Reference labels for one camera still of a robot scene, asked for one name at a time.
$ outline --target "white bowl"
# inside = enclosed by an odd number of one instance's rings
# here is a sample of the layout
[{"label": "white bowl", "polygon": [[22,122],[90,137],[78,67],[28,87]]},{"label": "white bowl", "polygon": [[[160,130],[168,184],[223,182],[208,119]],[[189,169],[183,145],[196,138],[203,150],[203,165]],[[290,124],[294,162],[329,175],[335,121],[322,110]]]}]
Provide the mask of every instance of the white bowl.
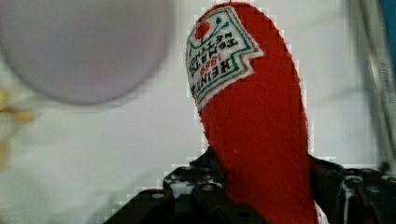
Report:
[{"label": "white bowl", "polygon": [[168,1],[2,0],[0,49],[34,90],[72,105],[127,95],[165,56]]}]

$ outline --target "black metal parts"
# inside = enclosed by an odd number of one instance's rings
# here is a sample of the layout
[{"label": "black metal parts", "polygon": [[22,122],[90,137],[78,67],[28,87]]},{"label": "black metal parts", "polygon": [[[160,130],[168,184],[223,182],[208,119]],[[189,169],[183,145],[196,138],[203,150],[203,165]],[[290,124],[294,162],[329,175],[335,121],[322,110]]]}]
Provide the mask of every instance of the black metal parts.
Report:
[{"label": "black metal parts", "polygon": [[[330,224],[396,223],[396,178],[307,156],[315,201]],[[105,224],[269,224],[247,203],[229,198],[225,187],[210,147],[166,176],[163,189],[140,192]]]},{"label": "black metal parts", "polygon": [[105,224],[268,224],[247,203],[225,193],[224,178],[212,148],[163,180],[163,189],[140,192]]}]

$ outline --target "yellow object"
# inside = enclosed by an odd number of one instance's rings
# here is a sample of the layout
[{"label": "yellow object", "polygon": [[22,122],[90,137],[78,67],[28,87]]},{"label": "yellow object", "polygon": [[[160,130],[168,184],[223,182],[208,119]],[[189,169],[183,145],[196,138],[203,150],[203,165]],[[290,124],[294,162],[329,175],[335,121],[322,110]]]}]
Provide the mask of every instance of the yellow object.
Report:
[{"label": "yellow object", "polygon": [[[3,113],[9,113],[12,116],[14,116],[16,119],[18,119],[22,124],[26,124],[35,117],[33,111],[18,111],[12,108],[11,106],[8,105],[8,91],[6,90],[0,90],[0,114]],[[7,125],[8,123],[3,123],[3,128],[6,128],[3,130],[4,132],[10,132],[8,129]],[[6,142],[0,142],[0,169],[3,168],[6,164],[7,160],[7,154],[8,154],[8,148],[7,148],[7,139],[5,140]]]},{"label": "yellow object", "polygon": [[24,124],[32,121],[32,119],[35,117],[32,111],[17,111],[14,112],[13,115]]}]

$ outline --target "white background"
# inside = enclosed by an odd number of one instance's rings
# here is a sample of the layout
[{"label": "white background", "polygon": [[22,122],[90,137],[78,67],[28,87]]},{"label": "white background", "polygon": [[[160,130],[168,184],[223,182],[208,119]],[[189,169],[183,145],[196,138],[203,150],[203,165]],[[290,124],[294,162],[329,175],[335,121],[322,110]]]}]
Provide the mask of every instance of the white background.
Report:
[{"label": "white background", "polygon": [[[248,2],[276,22],[290,45],[310,153],[348,167],[374,167],[376,144],[343,1]],[[167,172],[200,156],[206,143],[188,94],[184,52],[194,22],[215,3],[174,1],[167,58],[128,104],[105,111],[41,105],[39,118],[11,141],[0,199],[19,195],[37,223],[84,223],[106,203],[107,210],[117,209],[142,189],[159,188]],[[3,85],[20,91],[0,67]],[[26,209],[21,201],[11,203]]]}]

